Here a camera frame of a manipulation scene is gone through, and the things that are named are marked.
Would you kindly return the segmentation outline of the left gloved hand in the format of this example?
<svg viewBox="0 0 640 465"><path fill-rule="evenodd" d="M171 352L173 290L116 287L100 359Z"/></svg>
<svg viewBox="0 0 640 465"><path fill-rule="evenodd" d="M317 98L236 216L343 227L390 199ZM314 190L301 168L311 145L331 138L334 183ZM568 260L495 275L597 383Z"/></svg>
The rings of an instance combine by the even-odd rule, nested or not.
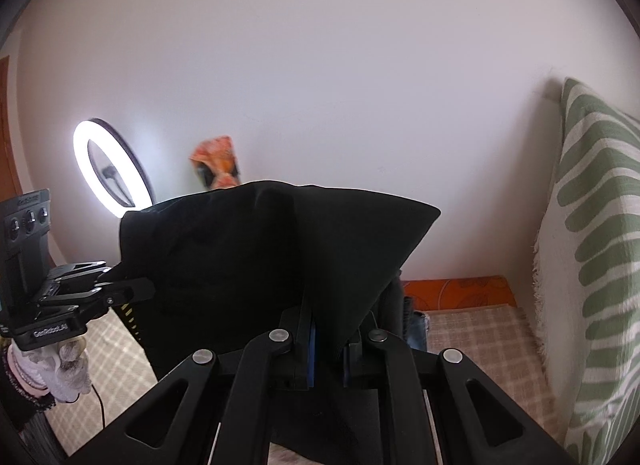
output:
<svg viewBox="0 0 640 465"><path fill-rule="evenodd" d="M42 384L58 402L73 403L91 391L84 337L74 337L38 349L14 349L15 362L30 379Z"/></svg>

